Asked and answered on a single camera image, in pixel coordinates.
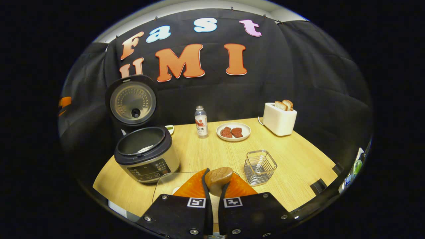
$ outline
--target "bottle label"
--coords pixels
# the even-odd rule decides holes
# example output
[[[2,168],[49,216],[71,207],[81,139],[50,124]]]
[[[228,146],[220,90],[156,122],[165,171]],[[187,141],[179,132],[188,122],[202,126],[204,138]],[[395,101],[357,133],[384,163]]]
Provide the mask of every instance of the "bottle label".
[[[197,115],[195,116],[196,130],[198,135],[207,135],[208,126],[207,126],[207,116],[206,115]]]

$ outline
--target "blue letter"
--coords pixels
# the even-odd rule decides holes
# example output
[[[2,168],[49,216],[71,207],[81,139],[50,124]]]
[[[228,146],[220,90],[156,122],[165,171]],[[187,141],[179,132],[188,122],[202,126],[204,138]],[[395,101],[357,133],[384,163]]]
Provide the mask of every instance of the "blue letter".
[[[193,24],[196,26],[193,29],[196,32],[214,31],[217,29],[217,20],[215,18],[199,18]]]
[[[146,39],[147,43],[152,43],[158,39],[162,40],[171,35],[170,26],[160,26],[149,33],[149,37]]]

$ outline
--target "rice cooker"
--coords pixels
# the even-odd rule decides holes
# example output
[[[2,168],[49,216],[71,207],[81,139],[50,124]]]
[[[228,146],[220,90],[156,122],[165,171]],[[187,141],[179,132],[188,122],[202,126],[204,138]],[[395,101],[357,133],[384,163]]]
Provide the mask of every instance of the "rice cooker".
[[[134,180],[155,183],[178,170],[180,160],[165,126],[152,122],[157,106],[156,85],[150,77],[133,75],[117,80],[105,94],[115,128],[122,131],[115,161]]]

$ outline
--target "toast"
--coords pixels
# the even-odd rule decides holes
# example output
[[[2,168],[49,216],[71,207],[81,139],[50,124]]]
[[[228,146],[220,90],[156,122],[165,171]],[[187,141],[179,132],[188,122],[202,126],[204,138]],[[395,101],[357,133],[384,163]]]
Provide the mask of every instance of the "toast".
[[[282,103],[288,107],[287,111],[293,111],[294,104],[290,100],[282,100]]]
[[[283,104],[280,101],[275,101],[275,106],[278,107],[281,110],[288,111],[288,106]]]

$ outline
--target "rice cooker control panel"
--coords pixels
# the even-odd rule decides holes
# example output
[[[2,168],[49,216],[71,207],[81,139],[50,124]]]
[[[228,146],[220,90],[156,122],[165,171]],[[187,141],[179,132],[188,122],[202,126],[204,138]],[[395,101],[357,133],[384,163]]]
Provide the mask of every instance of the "rice cooker control panel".
[[[149,164],[144,164],[137,167],[127,168],[130,173],[138,180],[151,180],[159,178],[164,174],[170,173],[171,170],[165,163],[164,159],[158,159]]]

